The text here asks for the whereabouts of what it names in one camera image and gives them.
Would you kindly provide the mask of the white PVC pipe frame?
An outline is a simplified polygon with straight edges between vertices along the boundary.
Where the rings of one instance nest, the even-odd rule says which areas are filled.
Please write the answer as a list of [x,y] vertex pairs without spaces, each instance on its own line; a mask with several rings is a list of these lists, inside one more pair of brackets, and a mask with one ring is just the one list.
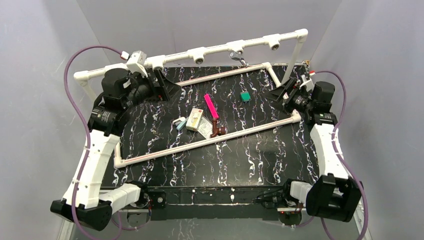
[[[157,55],[157,56],[147,57],[143,66],[145,69],[148,67],[152,67],[153,69],[156,69],[156,68],[163,69],[163,66],[167,63],[171,63],[171,62],[175,62],[179,60],[185,60],[185,59],[192,59],[196,64],[202,64],[203,61],[205,60],[205,56],[209,54],[231,52],[231,51],[241,52],[244,50],[244,48],[259,46],[259,45],[267,45],[269,46],[271,50],[276,50],[279,47],[281,41],[295,39],[297,43],[294,47],[291,60],[287,66],[286,72],[282,80],[279,80],[277,78],[272,68],[272,65],[269,62],[263,62],[261,64],[251,65],[243,69],[236,69],[236,70],[231,70],[231,71],[227,71],[223,73],[217,73],[217,74],[195,78],[195,79],[178,83],[179,86],[184,87],[184,86],[188,86],[192,84],[202,83],[202,82],[211,81],[211,80],[215,80],[219,78],[229,77],[229,76],[233,76],[237,74],[243,74],[243,73],[256,71],[260,69],[265,69],[268,71],[268,74],[270,75],[275,85],[279,87],[281,84],[289,80],[290,74],[296,63],[296,59],[300,53],[303,43],[306,41],[307,36],[308,36],[308,31],[307,29],[303,28],[303,29],[299,29],[289,33],[283,33],[283,34],[276,33],[276,34],[266,35],[260,38],[254,38],[254,39],[248,39],[248,40],[241,39],[241,40],[231,41],[221,45],[214,45],[209,47],[197,47],[197,48],[189,49],[184,52],[174,53],[170,55]],[[103,76],[106,73],[106,71],[115,69],[115,68],[124,68],[128,70],[126,63],[117,63],[112,65],[107,65],[99,69],[78,71],[74,73],[73,77],[83,87],[87,95],[93,100],[95,98],[95,94],[94,94],[94,91],[91,89],[91,87],[88,85],[88,80]],[[227,133],[223,136],[216,136],[210,139],[205,139],[198,142],[189,143],[187,145],[165,149],[158,152],[149,153],[146,155],[137,156],[137,157],[133,157],[129,159],[122,159],[120,146],[117,145],[115,147],[115,157],[113,160],[113,164],[115,168],[122,168],[131,164],[141,163],[151,159],[155,159],[155,158],[159,158],[159,157],[163,157],[163,156],[167,156],[171,154],[176,154],[183,151],[188,151],[195,148],[200,148],[203,146],[215,144],[215,143],[226,141],[226,140],[231,140],[234,138],[242,137],[245,135],[257,133],[260,131],[268,130],[271,128],[275,128],[275,127],[279,127],[279,126],[283,126],[283,125],[287,125],[291,123],[297,123],[300,120],[301,120],[300,114],[297,111],[293,111],[289,118],[286,118],[283,120],[278,120],[272,123],[266,123],[263,125],[251,127],[251,128],[236,131],[233,133]]]

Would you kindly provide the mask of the brown water faucet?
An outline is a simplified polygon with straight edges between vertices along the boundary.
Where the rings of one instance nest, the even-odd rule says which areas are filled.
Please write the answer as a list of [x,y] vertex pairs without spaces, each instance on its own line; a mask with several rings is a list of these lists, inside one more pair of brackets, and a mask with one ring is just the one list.
[[226,128],[224,126],[218,127],[218,120],[214,118],[212,120],[212,133],[210,135],[211,138],[222,136],[227,133]]

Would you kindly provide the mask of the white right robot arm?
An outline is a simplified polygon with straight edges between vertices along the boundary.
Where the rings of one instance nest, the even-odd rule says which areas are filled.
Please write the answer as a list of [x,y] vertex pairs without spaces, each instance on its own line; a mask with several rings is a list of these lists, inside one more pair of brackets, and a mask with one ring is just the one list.
[[282,200],[288,207],[300,204],[313,217],[349,222],[362,197],[354,178],[340,161],[342,155],[334,128],[338,122],[331,112],[335,86],[318,81],[311,90],[304,83],[291,79],[264,96],[275,108],[302,115],[315,146],[319,178],[315,183],[289,178],[279,193],[268,192],[263,203]]

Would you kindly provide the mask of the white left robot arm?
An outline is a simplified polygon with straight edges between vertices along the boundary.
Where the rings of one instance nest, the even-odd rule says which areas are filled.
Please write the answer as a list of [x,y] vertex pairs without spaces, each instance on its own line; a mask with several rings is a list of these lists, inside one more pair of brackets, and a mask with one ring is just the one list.
[[151,202],[147,185],[137,180],[100,193],[111,156],[129,122],[131,108],[145,101],[169,101],[180,90],[159,67],[149,69],[146,74],[113,68],[104,74],[101,86],[102,92],[94,100],[86,121],[89,139],[74,179],[63,197],[50,206],[52,213],[97,231],[102,231],[112,215],[124,207],[133,204],[144,208]]

